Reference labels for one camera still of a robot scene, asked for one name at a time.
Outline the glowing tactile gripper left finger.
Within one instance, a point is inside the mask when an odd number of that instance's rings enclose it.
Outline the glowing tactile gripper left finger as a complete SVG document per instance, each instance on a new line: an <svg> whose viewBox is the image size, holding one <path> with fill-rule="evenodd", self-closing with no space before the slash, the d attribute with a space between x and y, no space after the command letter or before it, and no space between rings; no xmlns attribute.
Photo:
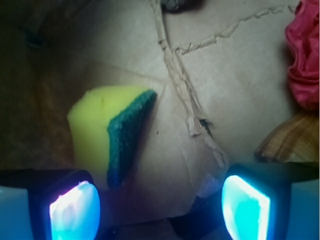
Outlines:
<svg viewBox="0 0 320 240"><path fill-rule="evenodd" d="M2 240L94 240L100 220L100 196L86 170L0 172Z"/></svg>

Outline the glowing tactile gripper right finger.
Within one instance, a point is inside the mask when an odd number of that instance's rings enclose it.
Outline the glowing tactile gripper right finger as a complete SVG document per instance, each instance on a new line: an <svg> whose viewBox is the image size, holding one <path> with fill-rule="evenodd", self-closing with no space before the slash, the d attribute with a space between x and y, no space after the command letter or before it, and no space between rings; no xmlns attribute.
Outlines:
<svg viewBox="0 0 320 240"><path fill-rule="evenodd" d="M316 162L236 163L221 206L233 240L318 240L320 178Z"/></svg>

